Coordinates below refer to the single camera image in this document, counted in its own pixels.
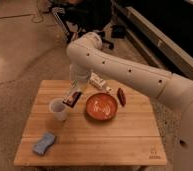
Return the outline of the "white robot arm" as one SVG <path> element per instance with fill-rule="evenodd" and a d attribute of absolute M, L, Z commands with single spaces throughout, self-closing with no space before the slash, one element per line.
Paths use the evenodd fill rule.
<path fill-rule="evenodd" d="M 193 80 L 163 69 L 125 60 L 102 51 L 102 38 L 89 32 L 66 49 L 71 72 L 79 82 L 102 73 L 158 100 L 181 115 L 173 171 L 193 171 Z"/>

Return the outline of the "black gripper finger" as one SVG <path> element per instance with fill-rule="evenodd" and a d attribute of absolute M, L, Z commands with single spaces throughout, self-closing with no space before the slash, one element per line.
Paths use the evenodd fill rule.
<path fill-rule="evenodd" d="M 72 101 L 72 103 L 69 103 L 69 106 L 74 107 L 75 104 L 77 103 L 78 99 L 80 98 L 80 96 L 81 96 L 81 92 L 74 92 L 74 94 L 73 94 L 74 100 Z"/>
<path fill-rule="evenodd" d="M 64 102 L 64 103 L 72 103 L 72 101 L 74 100 L 73 94 L 74 94 L 73 91 L 69 91 L 69 92 L 64 96 L 63 102 Z"/>

